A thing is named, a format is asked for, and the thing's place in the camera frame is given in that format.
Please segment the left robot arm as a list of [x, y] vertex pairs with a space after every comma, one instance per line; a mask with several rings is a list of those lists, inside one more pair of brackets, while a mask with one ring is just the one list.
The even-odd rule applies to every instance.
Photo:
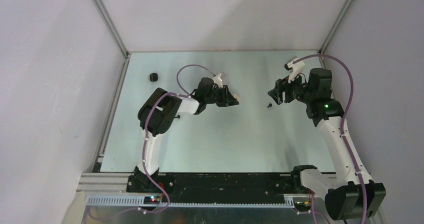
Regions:
[[134, 168], [134, 177], [146, 192], [156, 190], [159, 170], [159, 151], [162, 136], [169, 130], [180, 113], [199, 115], [208, 104], [230, 107], [240, 103], [220, 77], [201, 78], [198, 86], [187, 95], [180, 95], [157, 88], [140, 108], [137, 118], [144, 132], [141, 158]]

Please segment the black earbud charging case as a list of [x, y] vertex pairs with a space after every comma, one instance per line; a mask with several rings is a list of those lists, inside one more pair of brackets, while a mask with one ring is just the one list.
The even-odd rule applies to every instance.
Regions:
[[158, 79], [159, 79], [158, 73], [150, 73], [149, 74], [149, 80], [151, 82], [156, 82], [156, 81], [158, 81]]

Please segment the white earbud charging case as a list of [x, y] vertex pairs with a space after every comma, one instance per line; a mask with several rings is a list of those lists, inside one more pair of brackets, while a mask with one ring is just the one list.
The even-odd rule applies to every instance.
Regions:
[[237, 95], [233, 95], [233, 97], [238, 103], [240, 102], [240, 98]]

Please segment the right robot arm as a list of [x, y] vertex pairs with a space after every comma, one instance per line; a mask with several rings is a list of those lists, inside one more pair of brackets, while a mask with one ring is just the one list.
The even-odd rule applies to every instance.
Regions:
[[332, 73], [323, 68], [310, 70], [307, 82], [291, 73], [278, 79], [268, 95], [278, 104], [297, 100], [306, 105], [306, 113], [322, 135], [335, 168], [336, 180], [325, 177], [315, 166], [296, 166], [291, 187], [303, 193], [307, 189], [321, 197], [333, 220], [374, 216], [386, 189], [374, 182], [361, 162], [350, 137], [344, 109], [332, 96]]

